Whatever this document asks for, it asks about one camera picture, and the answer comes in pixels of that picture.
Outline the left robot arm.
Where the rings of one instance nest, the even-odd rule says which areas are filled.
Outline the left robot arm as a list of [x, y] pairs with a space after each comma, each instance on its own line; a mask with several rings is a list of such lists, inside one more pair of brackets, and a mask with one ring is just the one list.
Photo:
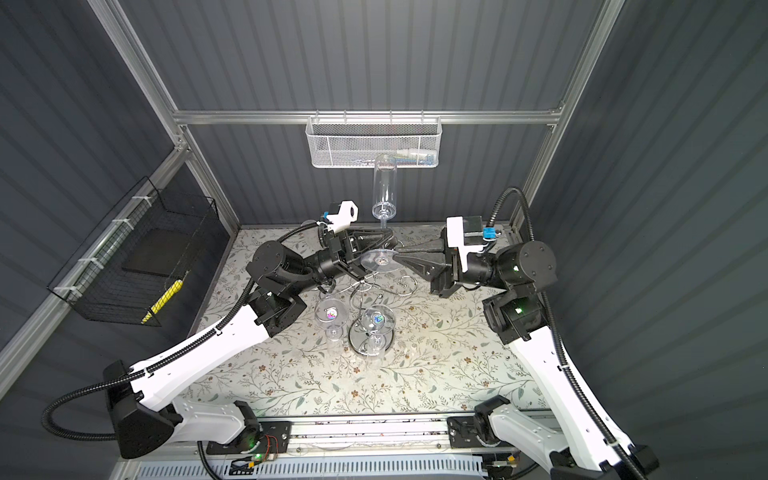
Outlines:
[[364, 254], [396, 246], [391, 229], [350, 228], [323, 236], [323, 249], [307, 257], [282, 239], [266, 241], [246, 271], [249, 282], [232, 313], [180, 344], [138, 362], [138, 377], [107, 390], [120, 455], [136, 459], [167, 443], [215, 442], [254, 446], [258, 419], [243, 401], [192, 405], [181, 393], [235, 355], [289, 328], [304, 312], [303, 292], [341, 275], [364, 279]]

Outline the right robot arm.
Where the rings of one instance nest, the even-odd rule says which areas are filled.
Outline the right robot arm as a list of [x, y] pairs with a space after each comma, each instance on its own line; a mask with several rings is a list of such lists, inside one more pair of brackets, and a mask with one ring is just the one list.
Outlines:
[[461, 286], [497, 291], [482, 302], [488, 327], [532, 377], [557, 424], [543, 424], [496, 396], [475, 408], [481, 442], [516, 447], [552, 479], [645, 479], [659, 468], [653, 450], [613, 421], [570, 360], [546, 295], [557, 280], [548, 245], [533, 240], [494, 253], [431, 242], [399, 248], [393, 259], [442, 298]]

